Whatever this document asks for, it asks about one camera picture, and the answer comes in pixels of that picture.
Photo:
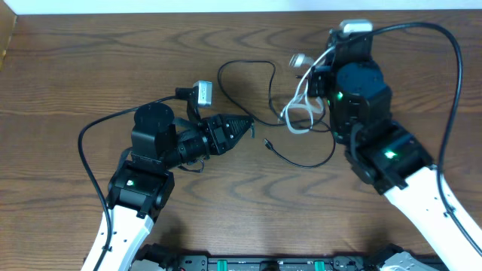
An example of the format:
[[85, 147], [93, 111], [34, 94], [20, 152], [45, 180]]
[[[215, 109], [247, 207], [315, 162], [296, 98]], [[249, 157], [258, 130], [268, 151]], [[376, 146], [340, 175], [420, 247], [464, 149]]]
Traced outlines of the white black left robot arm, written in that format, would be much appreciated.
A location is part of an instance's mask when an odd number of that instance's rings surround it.
[[101, 198], [104, 213], [84, 270], [128, 270], [172, 193], [172, 169], [187, 170], [220, 156], [253, 130], [249, 116], [201, 117], [193, 102], [187, 104], [187, 115], [178, 118], [161, 102], [135, 110], [132, 145], [122, 153], [108, 195]]

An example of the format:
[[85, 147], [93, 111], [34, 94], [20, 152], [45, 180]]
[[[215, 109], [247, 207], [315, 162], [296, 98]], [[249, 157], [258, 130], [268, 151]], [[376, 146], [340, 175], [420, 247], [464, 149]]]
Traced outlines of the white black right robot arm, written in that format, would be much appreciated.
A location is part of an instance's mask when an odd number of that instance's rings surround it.
[[450, 270], [481, 268], [481, 228], [416, 137], [392, 119], [392, 91], [371, 56], [372, 32], [332, 32], [309, 96], [326, 99], [335, 141], [353, 172], [387, 198]]

